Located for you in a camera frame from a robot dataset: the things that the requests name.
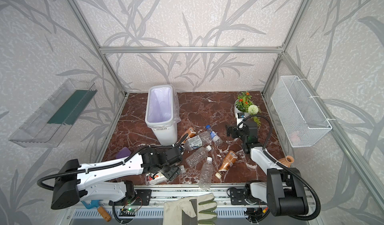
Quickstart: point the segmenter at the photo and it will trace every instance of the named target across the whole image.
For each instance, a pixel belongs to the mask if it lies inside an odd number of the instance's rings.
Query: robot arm
[[[290,175],[281,166],[277,165],[276,159],[265,148],[266,142],[271,135],[271,130],[264,145],[262,145],[258,142],[257,124],[252,120],[244,118],[243,113],[238,113],[236,119],[237,126],[227,127],[227,136],[240,138],[243,142],[242,148],[244,153],[250,154],[251,159],[267,175],[266,183],[247,183],[244,188],[245,199],[251,202],[256,202],[257,199],[264,201],[268,204],[268,208],[274,216],[307,214],[308,202],[304,185],[295,176]],[[300,176],[300,172],[296,168],[291,168],[290,170]],[[283,183],[286,183],[290,188],[283,187]]]
[[[121,158],[81,165],[78,160],[68,161],[59,174],[76,170],[85,170],[85,172],[57,176],[53,187],[51,208],[67,208],[83,200],[106,199],[116,202],[128,199],[134,195],[132,183],[104,181],[143,173],[162,172],[165,176],[167,174],[172,176],[179,169],[176,165],[182,161],[182,154],[178,146],[166,150],[147,147],[126,160],[127,158]]]

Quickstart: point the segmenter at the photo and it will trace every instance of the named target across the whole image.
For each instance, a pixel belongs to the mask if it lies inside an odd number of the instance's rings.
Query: terracotta vase
[[[292,156],[286,156],[285,158],[281,158],[279,159],[279,162],[282,164],[282,165],[285,165],[286,167],[290,168],[291,167],[291,163],[293,163],[295,161],[295,159],[292,157]]]

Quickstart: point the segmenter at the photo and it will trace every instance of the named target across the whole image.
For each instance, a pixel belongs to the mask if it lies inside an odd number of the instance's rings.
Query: clear plastic bottle
[[[217,133],[211,129],[210,125],[207,125],[205,128],[207,129],[208,133],[211,135],[211,138],[216,145],[220,145],[223,143],[223,140],[221,140],[221,138],[217,135]]]
[[[210,142],[212,142],[211,136],[209,135],[208,131],[204,131],[192,138],[187,139],[184,144],[184,148],[185,150],[192,151],[205,146]]]
[[[208,157],[208,152],[211,151],[211,146],[201,147],[196,152],[194,152],[191,156],[187,157],[185,160],[191,168],[196,166],[200,161]]]
[[[203,164],[201,169],[199,188],[203,190],[209,190],[211,188],[212,174],[214,172],[214,165],[212,164],[212,158],[207,157],[207,161]]]

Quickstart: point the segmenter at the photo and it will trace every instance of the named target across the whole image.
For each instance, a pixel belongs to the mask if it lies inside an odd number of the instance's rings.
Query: artificial plant
[[[238,101],[235,103],[235,106],[238,110],[244,113],[249,113],[250,115],[255,115],[260,111],[260,108],[253,104],[251,101],[252,96],[248,91],[242,92],[237,96]],[[261,125],[261,122],[258,117],[253,117],[253,121],[257,123],[258,126]]]

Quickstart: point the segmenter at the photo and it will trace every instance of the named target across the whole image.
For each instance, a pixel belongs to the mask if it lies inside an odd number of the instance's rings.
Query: acrylic shelf
[[[281,76],[271,100],[292,147],[314,145],[332,126],[299,77]]]
[[[93,82],[67,79],[9,140],[22,147],[57,147],[96,92]]]

